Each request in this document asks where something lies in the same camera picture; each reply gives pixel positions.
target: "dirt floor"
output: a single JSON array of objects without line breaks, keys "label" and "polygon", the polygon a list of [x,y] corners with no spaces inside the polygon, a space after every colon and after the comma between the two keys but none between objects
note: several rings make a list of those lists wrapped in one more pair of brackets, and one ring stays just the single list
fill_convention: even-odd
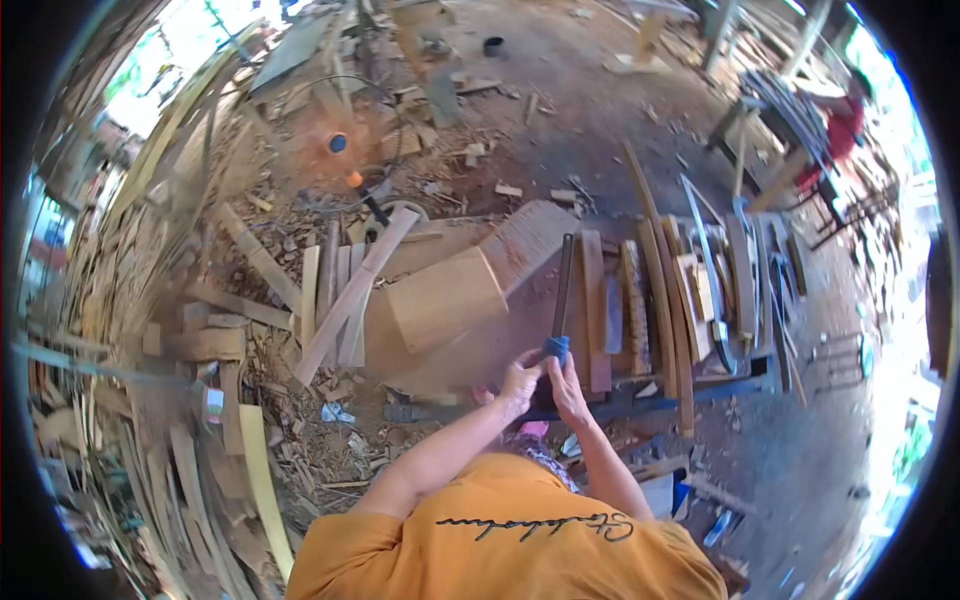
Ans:
[{"label": "dirt floor", "polygon": [[[668,74],[616,76],[600,62],[614,52],[629,52],[634,34],[593,3],[461,0],[449,4],[458,23],[444,30],[444,38],[460,54],[464,70],[475,77],[502,80],[503,88],[515,88],[521,98],[496,89],[464,96],[465,124],[440,131],[437,151],[404,160],[392,176],[396,196],[422,202],[432,217],[509,213],[522,202],[546,198],[551,188],[567,188],[564,179],[576,175],[596,199],[601,214],[638,215],[639,204],[622,164],[620,140],[626,138],[636,148],[661,214],[690,214],[678,183],[680,173],[686,173],[721,212],[732,210],[732,167],[718,153],[702,148],[709,130],[729,105],[731,98],[726,94],[731,92],[710,87],[681,60],[687,55],[696,60],[692,41],[684,41],[675,31],[667,32],[668,47],[659,48],[658,54],[672,67]],[[592,18],[568,13],[578,7],[593,10]],[[506,39],[502,56],[483,56],[481,44],[487,36]],[[685,38],[696,39],[693,30],[686,32]],[[384,40],[379,43],[378,65],[387,73],[385,85],[400,89],[414,83],[406,63],[395,60],[399,55],[396,46]],[[524,126],[526,99],[535,87],[555,114],[536,112],[529,126]],[[234,199],[238,213],[261,228],[257,232],[261,242],[299,282],[301,252],[284,249],[283,242],[292,237],[297,248],[303,248],[307,233],[326,215],[282,205],[276,192],[271,195],[276,177],[271,170],[276,168],[270,165],[264,140],[239,120],[229,127],[228,138],[238,156],[229,165],[219,166],[228,170],[222,184],[228,189],[222,191]],[[495,146],[470,170],[461,156],[450,156],[473,141],[494,141]],[[751,142],[753,149],[776,155],[759,132],[751,132]],[[770,168],[756,158],[753,149],[747,164],[763,184]],[[448,195],[467,199],[466,206],[420,192],[431,180],[448,184],[452,188]],[[507,202],[494,194],[499,180],[523,189],[523,200]],[[281,216],[268,217],[245,204],[242,196],[246,191],[273,198],[280,204]],[[791,218],[801,230],[812,230],[812,221],[803,215]],[[242,292],[251,300],[271,301],[266,285],[222,233],[211,256],[209,272],[221,279],[228,291]],[[872,305],[859,290],[847,252],[839,246],[827,244],[809,254],[807,272],[810,292],[790,326],[801,363],[819,344],[822,332],[841,334],[859,328],[858,302]],[[290,360],[270,364],[273,359],[268,357],[292,351],[286,334],[265,332],[258,340],[265,363],[260,372],[275,373],[275,381],[285,381]],[[698,405],[696,439],[685,443],[673,433],[673,413],[634,423],[644,432],[658,435],[658,444],[667,456],[702,444],[705,454],[699,462],[710,479],[757,506],[755,516],[746,516],[729,528],[719,542],[722,554],[748,566],[753,583],[748,597],[788,598],[798,583],[805,584],[804,597],[817,597],[833,585],[831,570],[849,549],[859,525],[862,505],[848,498],[848,491],[861,482],[865,467],[870,442],[868,392],[860,386],[852,391],[815,394],[816,388],[827,385],[823,367],[804,368],[801,364],[801,369],[809,399],[806,409],[792,395],[776,394]],[[299,434],[286,442],[297,458],[278,459],[283,463],[279,470],[285,473],[285,484],[278,489],[281,509],[301,530],[315,514],[342,512],[365,489],[313,487],[306,492],[313,483],[309,478],[324,483],[367,480],[375,474],[371,464],[389,460],[397,448],[415,443],[438,426],[389,427],[380,418],[380,407],[389,401],[386,388],[362,375],[354,380],[330,372],[328,377],[337,379],[330,382],[330,388],[349,379],[349,394],[342,402],[357,418],[356,430],[369,445],[361,453],[366,460],[357,461],[356,453],[350,452],[350,428],[321,420],[321,397],[264,392],[266,401],[259,398],[260,403],[273,406],[272,418],[284,430],[302,421]],[[247,394],[258,394],[253,389],[256,383],[248,381]],[[566,432],[555,425],[548,436],[553,445],[559,445]],[[641,459],[652,460],[649,447],[638,452]],[[302,468],[296,464],[300,457]],[[697,501],[684,525],[701,540],[716,517],[712,506]]]}]

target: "light wood plank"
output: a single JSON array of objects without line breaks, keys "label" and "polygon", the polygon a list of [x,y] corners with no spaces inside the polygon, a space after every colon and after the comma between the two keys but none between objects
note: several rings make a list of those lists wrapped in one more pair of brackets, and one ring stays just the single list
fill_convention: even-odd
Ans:
[{"label": "light wood plank", "polygon": [[606,288],[603,278],[603,247],[600,232],[584,229],[580,232],[584,258],[584,293],[587,307],[587,336],[590,350],[590,391],[609,392],[612,389],[610,355],[604,351],[607,327],[605,308]]},{"label": "light wood plank", "polygon": [[368,293],[368,288],[373,285],[373,280],[386,264],[390,255],[396,250],[400,240],[407,234],[410,227],[418,220],[419,214],[413,210],[404,208],[400,213],[394,214],[390,226],[384,230],[379,239],[373,244],[367,257],[360,265],[360,271],[353,276],[344,293],[338,298],[330,308],[329,314],[321,323],[310,346],[303,352],[303,357],[294,377],[304,386],[309,385],[313,376],[317,373],[324,360],[324,357],[330,352],[336,343],[337,332],[340,331],[344,323],[347,322],[350,312],[364,294]]},{"label": "light wood plank", "polygon": [[276,504],[274,482],[270,478],[267,441],[263,435],[263,410],[251,404],[241,406],[240,423],[243,429],[244,447],[247,449],[247,470],[250,472],[256,511],[260,514],[270,550],[274,554],[283,583],[286,584],[290,580],[294,556],[290,549],[290,541],[287,540],[280,509]]}]

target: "pink object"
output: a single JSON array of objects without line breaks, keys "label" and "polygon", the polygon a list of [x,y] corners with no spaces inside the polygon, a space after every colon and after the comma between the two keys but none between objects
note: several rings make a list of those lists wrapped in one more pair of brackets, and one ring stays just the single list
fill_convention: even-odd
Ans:
[{"label": "pink object", "polygon": [[546,435],[547,427],[550,426],[545,420],[528,420],[520,426],[520,433],[530,434],[542,438]]}]

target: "wooden post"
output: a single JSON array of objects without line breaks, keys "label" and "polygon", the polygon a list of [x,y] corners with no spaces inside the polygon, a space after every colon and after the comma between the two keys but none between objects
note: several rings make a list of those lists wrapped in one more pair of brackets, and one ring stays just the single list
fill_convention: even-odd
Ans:
[{"label": "wooden post", "polygon": [[780,72],[788,82],[797,77],[797,72],[800,71],[801,65],[806,62],[806,57],[810,56],[810,50],[813,49],[813,44],[816,43],[820,32],[824,30],[824,24],[827,23],[827,16],[830,14],[830,6],[832,4],[832,0],[817,0],[817,3],[813,5],[813,9],[807,14],[804,33],[800,37],[800,45]]}]

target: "person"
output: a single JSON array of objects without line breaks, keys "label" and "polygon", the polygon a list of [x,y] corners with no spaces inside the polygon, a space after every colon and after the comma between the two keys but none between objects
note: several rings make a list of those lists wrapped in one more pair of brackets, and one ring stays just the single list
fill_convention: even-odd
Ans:
[{"label": "person", "polygon": [[[401,455],[347,513],[316,519],[286,600],[727,598],[685,528],[654,520],[587,408],[573,357],[562,368],[539,358],[517,358],[499,396],[484,394],[486,404]],[[544,371],[583,450],[589,497],[531,431],[541,427],[501,435]]]},{"label": "person", "polygon": [[[824,156],[824,162],[845,159],[863,135],[864,108],[867,101],[874,100],[874,88],[870,80],[863,71],[852,68],[846,96],[818,96],[807,92],[801,92],[801,95],[828,113],[827,155]],[[820,172],[820,163],[808,165],[796,178],[797,188],[805,192],[820,180]]]}]

